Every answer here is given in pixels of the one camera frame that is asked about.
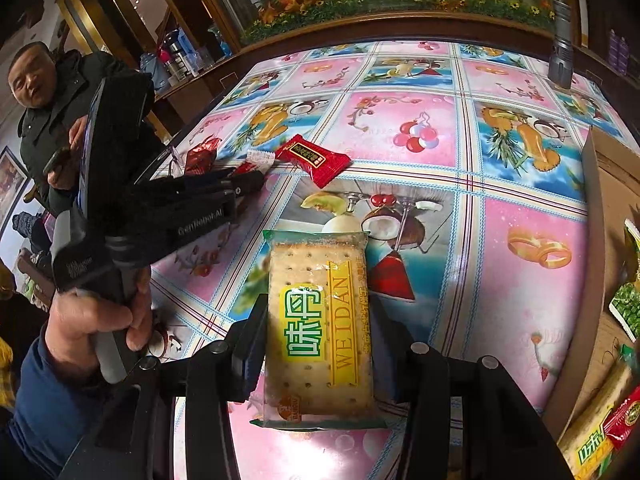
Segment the blue sleeve forearm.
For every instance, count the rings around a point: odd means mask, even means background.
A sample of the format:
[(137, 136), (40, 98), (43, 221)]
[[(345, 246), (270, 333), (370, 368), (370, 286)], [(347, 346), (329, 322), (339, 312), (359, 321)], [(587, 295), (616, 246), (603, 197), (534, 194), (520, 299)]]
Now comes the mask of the blue sleeve forearm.
[(99, 370), (58, 370), (41, 332), (21, 368), (13, 415), (1, 427), (3, 479), (55, 479), (101, 411), (108, 385)]

